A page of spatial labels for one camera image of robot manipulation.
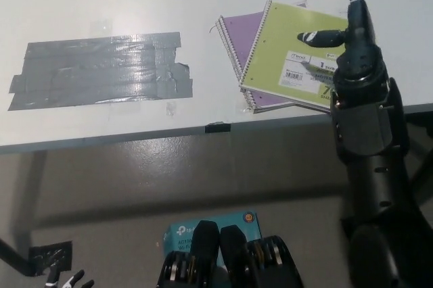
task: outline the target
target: green notebook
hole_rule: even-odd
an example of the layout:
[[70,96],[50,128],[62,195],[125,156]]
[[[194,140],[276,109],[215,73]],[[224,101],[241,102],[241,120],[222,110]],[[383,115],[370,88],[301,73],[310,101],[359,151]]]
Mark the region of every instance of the green notebook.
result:
[[312,48],[296,37],[301,32],[346,28],[345,19],[268,1],[241,87],[329,111],[336,58],[344,48]]

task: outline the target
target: barcode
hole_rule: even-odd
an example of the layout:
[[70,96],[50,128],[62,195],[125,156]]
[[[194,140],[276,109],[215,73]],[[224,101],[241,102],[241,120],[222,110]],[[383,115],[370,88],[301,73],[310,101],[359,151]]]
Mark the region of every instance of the barcode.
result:
[[286,77],[294,80],[302,80],[302,76],[302,74],[286,72]]

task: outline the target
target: gray floor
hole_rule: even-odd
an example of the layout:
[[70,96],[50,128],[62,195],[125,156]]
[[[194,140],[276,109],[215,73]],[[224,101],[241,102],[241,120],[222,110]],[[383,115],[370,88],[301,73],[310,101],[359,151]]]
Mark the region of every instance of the gray floor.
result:
[[[431,145],[421,129],[411,136]],[[418,164],[409,155],[409,171]],[[286,241],[306,287],[350,287],[329,125],[3,155],[0,170],[0,237],[20,251],[72,240],[73,269],[96,287],[154,287],[171,222],[247,208]],[[0,287],[43,282],[0,263]]]

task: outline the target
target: notebook spiral binding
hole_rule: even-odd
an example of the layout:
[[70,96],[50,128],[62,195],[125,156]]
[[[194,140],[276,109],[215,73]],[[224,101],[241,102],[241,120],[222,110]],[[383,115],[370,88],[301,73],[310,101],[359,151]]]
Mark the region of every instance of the notebook spiral binding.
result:
[[[233,43],[231,42],[229,33],[227,32],[227,28],[226,28],[225,23],[224,23],[224,17],[220,16],[220,18],[216,22],[216,28],[218,29],[219,35],[220,35],[221,39],[223,40],[225,50],[227,51],[227,54],[229,55],[231,65],[233,66],[233,69],[235,70],[237,80],[240,80],[241,75],[242,75],[242,66],[239,62],[239,59],[237,58],[235,47],[233,46]],[[241,92],[244,94],[248,109],[254,111],[256,109],[257,105],[256,105],[256,100],[254,100],[254,97],[251,94],[251,91],[241,89]]]
[[246,74],[248,72],[248,69],[250,68],[252,58],[254,57],[254,52],[256,51],[258,38],[260,37],[260,35],[262,33],[263,26],[265,25],[266,18],[268,16],[271,5],[272,5],[272,0],[268,0],[266,2],[265,9],[263,10],[263,17],[262,17],[262,20],[260,21],[260,25],[258,27],[256,38],[254,38],[254,42],[252,43],[250,54],[248,55],[248,59],[246,60],[245,68],[244,68],[242,75],[240,77],[240,84],[241,85],[243,85]]

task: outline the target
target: gray duct tape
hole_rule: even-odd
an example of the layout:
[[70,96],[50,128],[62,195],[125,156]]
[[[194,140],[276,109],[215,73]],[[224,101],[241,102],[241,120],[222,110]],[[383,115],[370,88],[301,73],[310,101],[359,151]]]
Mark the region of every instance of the gray duct tape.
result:
[[192,97],[191,79],[17,93],[9,111],[184,97]]
[[148,49],[179,48],[179,32],[29,43],[25,59],[94,53],[130,53]]
[[115,53],[112,55],[95,53],[92,55],[53,56],[39,59],[26,59],[22,74],[46,74],[67,68],[99,69],[141,66],[155,68],[157,65],[174,64],[176,49],[149,49],[137,53]]
[[189,67],[183,64],[153,66],[153,69],[133,66],[126,68],[78,69],[63,68],[50,73],[15,75],[10,93],[50,91],[80,87],[100,87],[150,83],[157,80],[189,79]]
[[191,97],[180,45],[178,32],[30,43],[9,110]]

